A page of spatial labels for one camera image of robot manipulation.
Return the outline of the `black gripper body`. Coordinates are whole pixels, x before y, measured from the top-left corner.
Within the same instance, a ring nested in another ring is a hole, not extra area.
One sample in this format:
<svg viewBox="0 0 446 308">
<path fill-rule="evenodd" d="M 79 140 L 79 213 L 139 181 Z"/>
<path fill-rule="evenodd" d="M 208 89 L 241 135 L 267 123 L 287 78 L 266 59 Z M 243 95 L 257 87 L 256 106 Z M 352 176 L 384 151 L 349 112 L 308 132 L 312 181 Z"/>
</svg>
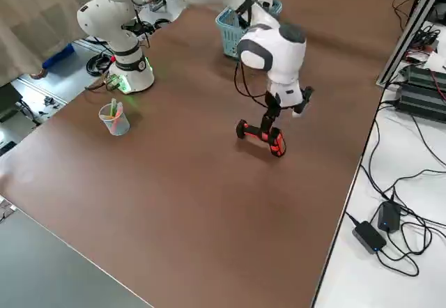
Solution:
<svg viewBox="0 0 446 308">
<path fill-rule="evenodd" d="M 265 104 L 267 107 L 267 114 L 279 114 L 281 111 L 280 104 L 277 102 L 276 98 L 267 91 L 264 96 Z"/>
</svg>

